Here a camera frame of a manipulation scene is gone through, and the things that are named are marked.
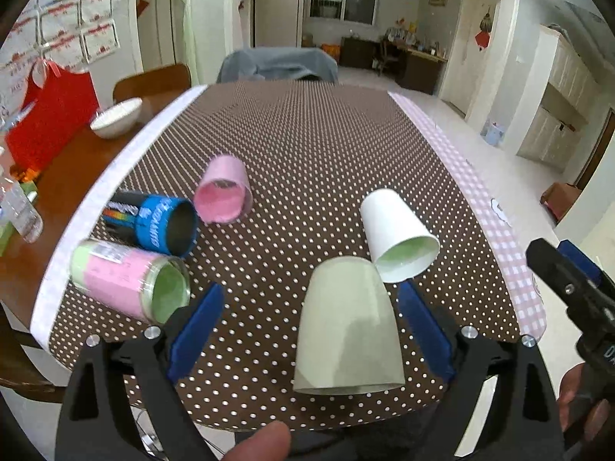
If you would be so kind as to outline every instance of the window frame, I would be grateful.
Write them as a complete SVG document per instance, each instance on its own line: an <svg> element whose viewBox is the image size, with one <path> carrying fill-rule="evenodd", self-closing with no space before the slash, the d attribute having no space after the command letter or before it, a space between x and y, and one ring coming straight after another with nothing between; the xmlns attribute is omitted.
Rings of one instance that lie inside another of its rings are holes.
<svg viewBox="0 0 615 461"><path fill-rule="evenodd" d="M378 6L380 4L380 0L374 0L374 10L371 15L371 24L368 24L366 22L361 22L361 21L350 21L350 20L344 19L344 14L346 13L346 0L342 0L342 6L341 6L341 12L339 15L339 19L331 18L331 17L314 17L311 15L312 1L313 0L310 0L310 13L309 13L310 19L324 19L325 21L348 22L350 24L357 24L359 26L371 26L371 27L376 26L376 13L377 13Z"/></svg>

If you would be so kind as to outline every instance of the white bowl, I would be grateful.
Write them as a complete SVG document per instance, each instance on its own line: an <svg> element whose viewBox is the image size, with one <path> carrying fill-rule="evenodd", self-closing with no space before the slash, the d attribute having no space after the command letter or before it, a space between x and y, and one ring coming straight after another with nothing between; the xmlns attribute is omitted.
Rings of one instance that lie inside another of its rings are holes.
<svg viewBox="0 0 615 461"><path fill-rule="evenodd" d="M128 99L100 113L90 123L91 130L102 139L114 139L130 131L141 112L143 100Z"/></svg>

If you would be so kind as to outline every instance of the brown tablecloth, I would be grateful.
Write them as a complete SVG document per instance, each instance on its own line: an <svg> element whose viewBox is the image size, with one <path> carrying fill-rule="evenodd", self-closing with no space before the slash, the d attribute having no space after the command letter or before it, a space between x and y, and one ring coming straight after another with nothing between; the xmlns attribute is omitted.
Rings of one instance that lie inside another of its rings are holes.
<svg viewBox="0 0 615 461"><path fill-rule="evenodd" d="M395 189L442 249L415 280L460 325L514 340L517 320L494 255L455 181L386 92L309 82L215 85L150 147L122 189L192 197L216 154L245 161L254 208L227 226L202 226L187 259L193 292L215 280L226 309L178 392L195 421L228 429L279 419L290 428L356 425L404 414L443 393L398 317L407 382L360 396L292 390L301 301L311 272L336 255L368 257L359 206ZM99 221L92 236L112 240ZM396 285L387 285L396 307ZM145 323L118 314L69 284L50 339L72 366L91 333L130 337ZM139 405L138 384L126 380Z"/></svg>

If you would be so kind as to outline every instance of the clear bottle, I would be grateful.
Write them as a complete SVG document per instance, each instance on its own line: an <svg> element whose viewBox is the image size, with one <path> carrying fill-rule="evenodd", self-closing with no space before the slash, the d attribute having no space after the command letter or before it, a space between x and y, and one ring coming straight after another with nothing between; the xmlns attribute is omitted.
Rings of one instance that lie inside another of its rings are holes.
<svg viewBox="0 0 615 461"><path fill-rule="evenodd" d="M0 176L0 225L13 223L27 243L36 241L42 232L42 218L30 203L19 183Z"/></svg>

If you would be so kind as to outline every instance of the red tote bag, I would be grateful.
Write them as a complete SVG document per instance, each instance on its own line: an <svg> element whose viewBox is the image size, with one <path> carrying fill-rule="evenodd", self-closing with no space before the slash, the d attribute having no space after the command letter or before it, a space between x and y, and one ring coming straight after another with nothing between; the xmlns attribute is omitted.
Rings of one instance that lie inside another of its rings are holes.
<svg viewBox="0 0 615 461"><path fill-rule="evenodd" d="M39 88L33 80L39 65L30 72L22 106L33 107L5 137L15 163L35 171L43 171L98 109L89 72L69 72L43 60L46 78Z"/></svg>

